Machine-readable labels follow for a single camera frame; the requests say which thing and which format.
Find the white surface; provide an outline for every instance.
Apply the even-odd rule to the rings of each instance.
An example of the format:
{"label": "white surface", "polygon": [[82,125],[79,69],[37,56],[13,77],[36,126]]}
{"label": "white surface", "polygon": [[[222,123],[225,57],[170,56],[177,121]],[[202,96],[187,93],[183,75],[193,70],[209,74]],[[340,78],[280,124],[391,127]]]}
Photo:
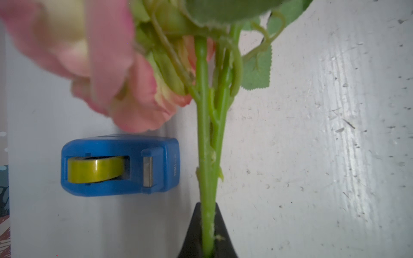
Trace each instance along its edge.
{"label": "white surface", "polygon": [[[413,256],[412,10],[315,0],[276,40],[271,87],[228,115],[217,202],[239,257]],[[116,128],[6,50],[13,257],[176,257],[199,199],[195,105],[158,132],[180,142],[178,188],[75,197],[62,146]]]}

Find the pink petal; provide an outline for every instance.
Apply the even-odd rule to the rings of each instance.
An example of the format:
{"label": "pink petal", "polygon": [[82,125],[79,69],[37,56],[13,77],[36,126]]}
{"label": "pink petal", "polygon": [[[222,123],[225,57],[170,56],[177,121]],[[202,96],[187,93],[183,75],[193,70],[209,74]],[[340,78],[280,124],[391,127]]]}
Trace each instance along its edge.
{"label": "pink petal", "polygon": [[32,0],[1,0],[0,18],[6,25],[14,44],[24,55],[41,68],[57,75],[72,78],[59,60],[36,40],[33,26],[36,24],[41,8]]}
{"label": "pink petal", "polygon": [[130,68],[128,86],[134,99],[145,108],[170,112],[175,105],[184,107],[192,100],[189,94],[180,96],[165,83],[157,83],[151,64],[139,53],[135,54],[135,63]]}
{"label": "pink petal", "polygon": [[155,101],[157,83],[151,64],[139,53],[135,53],[135,62],[129,70],[128,85],[134,99],[142,107],[159,108]]}
{"label": "pink petal", "polygon": [[142,133],[160,128],[176,113],[158,109],[147,109],[139,105],[131,94],[121,101],[115,100],[109,111],[113,122],[128,133]]}
{"label": "pink petal", "polygon": [[105,108],[96,104],[91,97],[91,87],[90,80],[87,78],[78,78],[72,82],[70,91],[72,92],[73,97],[82,99],[90,107],[91,110],[108,116],[108,112]]}
{"label": "pink petal", "polygon": [[109,104],[133,63],[134,25],[128,0],[85,1],[93,97]]}

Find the blue tape dispenser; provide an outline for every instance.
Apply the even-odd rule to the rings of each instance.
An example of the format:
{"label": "blue tape dispenser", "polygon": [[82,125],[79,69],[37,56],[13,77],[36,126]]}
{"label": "blue tape dispenser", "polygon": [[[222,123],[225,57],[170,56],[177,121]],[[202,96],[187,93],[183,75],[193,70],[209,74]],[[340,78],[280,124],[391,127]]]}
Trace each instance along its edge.
{"label": "blue tape dispenser", "polygon": [[113,134],[68,142],[62,187],[78,196],[151,194],[179,183],[177,139]]}

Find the green leaf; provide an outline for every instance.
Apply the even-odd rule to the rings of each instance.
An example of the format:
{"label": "green leaf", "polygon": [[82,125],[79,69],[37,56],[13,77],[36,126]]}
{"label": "green leaf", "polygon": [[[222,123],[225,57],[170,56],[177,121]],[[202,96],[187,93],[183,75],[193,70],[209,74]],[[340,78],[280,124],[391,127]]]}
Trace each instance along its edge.
{"label": "green leaf", "polygon": [[187,15],[201,26],[222,26],[257,17],[286,0],[181,0]]}
{"label": "green leaf", "polygon": [[244,27],[242,28],[242,30],[243,30],[243,31],[252,31],[253,28],[252,28],[252,26],[251,26],[251,23],[252,23],[252,22],[255,22],[256,24],[259,24],[260,21],[261,21],[260,17],[257,16],[257,17],[255,17],[255,18],[247,21],[247,22],[244,24]]}
{"label": "green leaf", "polygon": [[150,20],[142,0],[129,0],[129,8],[136,24]]}
{"label": "green leaf", "polygon": [[[285,17],[285,26],[295,21],[310,5],[313,0],[290,0],[283,2],[274,11],[281,12]],[[281,20],[275,16],[270,16],[267,24],[267,31],[272,36],[281,29]]]}
{"label": "green leaf", "polygon": [[271,46],[244,64],[242,87],[246,90],[263,89],[270,86]]}

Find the yellow tape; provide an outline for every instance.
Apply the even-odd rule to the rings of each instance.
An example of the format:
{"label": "yellow tape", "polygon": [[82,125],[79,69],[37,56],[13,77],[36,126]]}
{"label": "yellow tape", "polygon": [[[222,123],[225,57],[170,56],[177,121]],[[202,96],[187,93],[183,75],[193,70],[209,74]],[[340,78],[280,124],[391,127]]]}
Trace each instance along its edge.
{"label": "yellow tape", "polygon": [[123,157],[75,157],[67,161],[67,181],[75,184],[95,183],[123,174]]}

